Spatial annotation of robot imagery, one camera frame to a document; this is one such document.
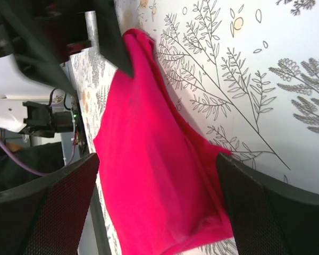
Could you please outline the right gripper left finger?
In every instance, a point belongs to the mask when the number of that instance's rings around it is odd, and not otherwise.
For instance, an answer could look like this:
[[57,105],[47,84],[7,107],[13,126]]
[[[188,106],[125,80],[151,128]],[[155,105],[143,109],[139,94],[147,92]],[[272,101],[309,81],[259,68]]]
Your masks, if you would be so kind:
[[98,167],[91,153],[0,192],[0,254],[76,254]]

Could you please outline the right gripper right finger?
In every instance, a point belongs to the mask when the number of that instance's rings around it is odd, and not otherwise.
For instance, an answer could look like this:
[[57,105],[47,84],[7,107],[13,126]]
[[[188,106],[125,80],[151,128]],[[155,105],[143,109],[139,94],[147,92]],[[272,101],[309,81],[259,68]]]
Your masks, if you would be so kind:
[[319,194],[226,154],[216,167],[239,254],[319,254]]

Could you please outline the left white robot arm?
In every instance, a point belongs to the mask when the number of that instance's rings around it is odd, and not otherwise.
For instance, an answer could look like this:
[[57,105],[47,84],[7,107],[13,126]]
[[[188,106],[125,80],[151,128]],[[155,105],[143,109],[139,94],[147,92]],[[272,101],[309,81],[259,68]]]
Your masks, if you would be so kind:
[[51,88],[74,95],[61,64],[93,46],[88,12],[96,17],[98,52],[132,77],[113,1],[0,1],[0,95],[39,99]]

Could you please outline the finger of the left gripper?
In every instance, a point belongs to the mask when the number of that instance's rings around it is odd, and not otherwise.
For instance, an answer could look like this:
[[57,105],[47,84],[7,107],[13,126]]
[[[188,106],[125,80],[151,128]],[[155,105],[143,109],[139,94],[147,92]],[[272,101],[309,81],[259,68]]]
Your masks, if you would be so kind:
[[114,1],[93,1],[100,54],[116,68],[133,77],[130,55],[123,41]]
[[76,94],[56,48],[33,16],[31,1],[0,1],[0,44],[25,77]]

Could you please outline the red t shirt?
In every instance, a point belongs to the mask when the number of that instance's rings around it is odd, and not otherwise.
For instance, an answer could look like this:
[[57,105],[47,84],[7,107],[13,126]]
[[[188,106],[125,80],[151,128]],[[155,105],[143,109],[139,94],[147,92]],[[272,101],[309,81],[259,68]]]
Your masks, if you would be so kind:
[[94,146],[123,254],[176,254],[233,237],[220,153],[180,115],[143,31],[123,35],[134,76],[117,71]]

